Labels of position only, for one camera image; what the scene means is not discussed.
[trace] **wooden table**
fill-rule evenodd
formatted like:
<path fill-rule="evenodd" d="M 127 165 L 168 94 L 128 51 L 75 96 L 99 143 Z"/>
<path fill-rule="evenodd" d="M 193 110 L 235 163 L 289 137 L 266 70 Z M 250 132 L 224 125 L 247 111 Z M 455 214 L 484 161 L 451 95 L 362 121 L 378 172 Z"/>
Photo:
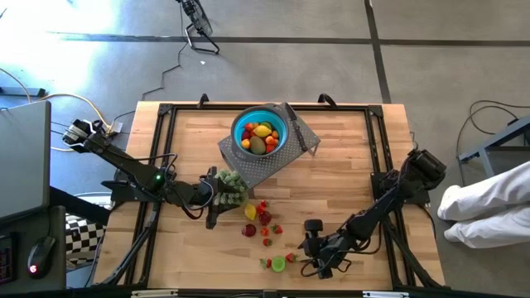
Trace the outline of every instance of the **wooden table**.
<path fill-rule="evenodd" d="M 159 102 L 138 103 L 127 146 L 130 155 L 149 155 L 158 106 Z M 383 111 L 393 164 L 398 168 L 412 148 L 407 115 L 401 104 L 385 104 Z M 217 142 L 230 134 L 232 121 L 238 113 L 237 110 L 178 112 L 171 149 L 179 154 L 177 179 L 197 183 L 199 175 L 205 174 L 210 166 L 228 168 Z M 207 230 L 204 219 L 190 220 L 180 208 L 164 204 L 152 259 L 150 288 L 391 289 L 384 242 L 375 255 L 349 255 L 348 259 L 353 262 L 351 268 L 345 274 L 334 271 L 335 276 L 328 280 L 302 277 L 300 263 L 287 264 L 282 273 L 259 266 L 260 258 L 285 256 L 289 252 L 303 255 L 296 247 L 304 238 L 306 219 L 322 219 L 324 234 L 332 233 L 352 213 L 367 208 L 373 200 L 369 184 L 373 169 L 364 115 L 304 111 L 299 114 L 321 139 L 318 152 L 314 157 L 304 154 L 255 189 L 257 199 L 269 200 L 272 224 L 281 224 L 284 233 L 273 234 L 273 245 L 266 248 L 259 233 L 253 238 L 241 235 L 241 228 L 250 222 L 242 209 L 222 214 L 215 229 Z M 166 135 L 167 122 L 162 127 L 162 136 Z M 384 171 L 383 160 L 380 164 Z M 138 203 L 127 203 L 111 214 L 95 273 L 96 282 L 107 277 L 130 248 L 137 209 Z M 444 284 L 429 218 L 417 206 L 405 206 L 403 213 L 411 250 L 431 276 Z M 257 220 L 253 223 L 259 228 Z M 369 250 L 377 244 L 376 229 Z M 400 277 L 405 281 L 402 257 L 397 249 L 396 252 Z M 141 272 L 143 254 L 143 250 L 138 254 L 135 281 Z"/>

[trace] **computer mouse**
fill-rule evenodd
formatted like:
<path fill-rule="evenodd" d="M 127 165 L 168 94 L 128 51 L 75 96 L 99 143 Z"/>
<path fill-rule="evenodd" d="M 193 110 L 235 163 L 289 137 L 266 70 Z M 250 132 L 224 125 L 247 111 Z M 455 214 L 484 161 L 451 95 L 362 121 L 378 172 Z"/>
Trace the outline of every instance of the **computer mouse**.
<path fill-rule="evenodd" d="M 42 278 L 50 269 L 50 252 L 55 238 L 46 236 L 37 240 L 27 258 L 27 273 L 31 278 Z"/>

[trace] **person's leg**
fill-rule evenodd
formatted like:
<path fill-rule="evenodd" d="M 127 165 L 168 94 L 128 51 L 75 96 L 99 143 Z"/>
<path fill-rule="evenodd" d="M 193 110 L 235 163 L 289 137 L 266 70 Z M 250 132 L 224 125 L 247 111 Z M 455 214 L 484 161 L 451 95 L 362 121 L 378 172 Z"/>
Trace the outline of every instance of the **person's leg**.
<path fill-rule="evenodd" d="M 470 248 L 496 248 L 530 241 L 530 204 L 480 220 L 455 223 L 444 232 L 448 241 Z"/>
<path fill-rule="evenodd" d="M 438 217 L 473 219 L 491 209 L 530 201 L 530 161 L 479 183 L 449 187 L 443 194 Z"/>

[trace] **concrete floor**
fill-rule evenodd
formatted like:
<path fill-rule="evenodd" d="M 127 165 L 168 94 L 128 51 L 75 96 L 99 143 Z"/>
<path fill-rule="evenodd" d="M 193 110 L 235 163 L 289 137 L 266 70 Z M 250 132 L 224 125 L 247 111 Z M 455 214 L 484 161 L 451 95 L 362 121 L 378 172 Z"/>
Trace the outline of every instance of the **concrete floor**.
<path fill-rule="evenodd" d="M 180 36 L 175 1 L 18 1 L 6 2 L 0 19 L 0 65 L 28 86 L 51 93 L 83 95 L 109 121 L 134 110 L 142 93 L 160 84 L 161 72 L 176 64 L 181 43 L 61 41 L 46 31 L 143 36 Z M 378 34 L 408 40 L 530 40 L 524 0 L 372 0 Z M 370 38 L 360 0 L 204 0 L 215 36 Z M 166 88 L 146 100 L 315 101 L 326 92 L 337 102 L 381 103 L 370 44 L 221 43 L 221 55 L 186 48 L 182 68 L 166 75 Z M 406 105 L 410 128 L 421 147 L 448 165 L 447 178 L 432 191 L 433 214 L 443 190 L 460 182 L 455 140 L 471 103 L 479 99 L 529 104 L 528 47 L 382 46 L 390 97 Z M 15 86 L 0 75 L 0 85 Z M 23 104 L 0 98 L 0 106 Z M 513 110 L 523 116 L 528 111 Z M 54 121 L 95 119 L 76 99 L 53 99 Z M 125 129 L 132 117 L 123 118 Z M 488 110 L 477 117 L 484 129 L 498 131 L 509 115 Z M 468 128 L 461 148 L 487 136 Z M 52 136 L 60 146 L 58 136 Z M 127 135 L 117 144 L 125 147 Z M 466 167 L 468 180 L 482 177 L 480 165 Z M 113 168 L 96 156 L 51 153 L 51 184 L 72 194 L 105 191 L 101 180 Z M 459 290 L 530 295 L 530 245 L 473 250 L 448 243 L 448 224 L 434 216 L 446 283 Z"/>

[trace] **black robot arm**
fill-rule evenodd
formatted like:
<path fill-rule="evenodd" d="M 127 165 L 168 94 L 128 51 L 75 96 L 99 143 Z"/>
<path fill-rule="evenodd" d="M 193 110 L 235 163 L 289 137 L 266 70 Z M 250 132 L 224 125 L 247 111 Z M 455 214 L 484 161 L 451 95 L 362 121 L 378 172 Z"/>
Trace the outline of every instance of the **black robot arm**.
<path fill-rule="evenodd" d="M 208 209 L 206 228 L 212 229 L 217 223 L 217 217 L 225 211 L 238 207 L 231 204 L 214 204 L 214 197 L 219 192 L 237 192 L 215 178 L 216 167 L 208 169 L 202 175 L 200 183 L 188 184 L 175 180 L 176 173 L 171 171 L 171 162 L 163 162 L 162 167 L 143 164 L 140 161 L 150 158 L 133 158 L 111 144 L 101 122 L 75 120 L 63 135 L 63 142 L 79 153 L 91 152 L 115 166 L 120 175 L 115 180 L 103 181 L 102 184 L 112 190 L 111 200 L 115 202 L 167 202 L 180 206 L 191 219 L 198 219 L 203 209 Z M 199 215 L 191 211 L 200 210 Z"/>
<path fill-rule="evenodd" d="M 445 177 L 445 170 L 446 166 L 431 153 L 414 149 L 409 152 L 400 171 L 392 170 L 382 180 L 380 187 L 385 191 L 384 195 L 365 211 L 352 214 L 335 233 L 319 237 L 318 233 L 323 229 L 322 221 L 307 220 L 306 239 L 299 248 L 303 248 L 304 253 L 311 260 L 302 268 L 301 274 L 303 276 L 318 274 L 321 279 L 331 278 L 333 276 L 331 269 L 339 269 L 339 265 L 348 253 L 363 253 L 368 246 L 365 244 L 377 224 L 381 222 L 388 228 L 394 242 L 424 286 L 440 286 L 429 277 L 408 246 L 398 238 L 392 224 L 383 219 L 419 190 L 431 190 L 437 187 Z M 312 264 L 316 270 L 305 273 L 304 270 L 309 264 Z"/>

